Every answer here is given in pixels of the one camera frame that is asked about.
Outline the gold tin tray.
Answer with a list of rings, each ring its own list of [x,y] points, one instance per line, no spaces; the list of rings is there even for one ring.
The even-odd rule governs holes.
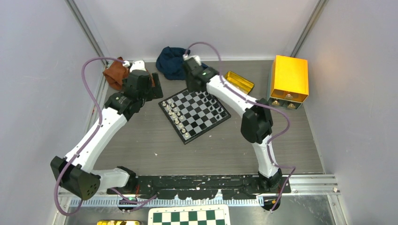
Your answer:
[[[240,91],[242,91],[245,94],[249,94],[253,88],[254,88],[254,83],[247,80],[246,78],[232,72],[228,71],[224,78],[231,83],[234,87],[238,88]]]

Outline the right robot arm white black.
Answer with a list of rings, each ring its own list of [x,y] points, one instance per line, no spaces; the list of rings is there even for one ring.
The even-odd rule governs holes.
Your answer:
[[[197,57],[184,59],[182,68],[188,91],[206,91],[227,104],[241,117],[240,132],[254,148],[261,188],[265,192],[273,192],[279,186],[282,172],[276,166],[270,141],[273,120],[265,99],[257,100],[243,93],[214,68],[203,68]]]

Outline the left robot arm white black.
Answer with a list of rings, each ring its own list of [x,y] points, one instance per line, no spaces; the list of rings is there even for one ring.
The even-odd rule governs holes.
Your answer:
[[[94,170],[93,167],[117,131],[146,102],[162,97],[158,73],[150,74],[144,70],[130,72],[122,81],[122,90],[112,94],[105,102],[97,124],[65,157],[54,157],[51,161],[55,178],[62,177],[60,186],[82,200],[113,188],[127,194],[134,192],[138,180],[132,170],[124,166],[108,170]]]

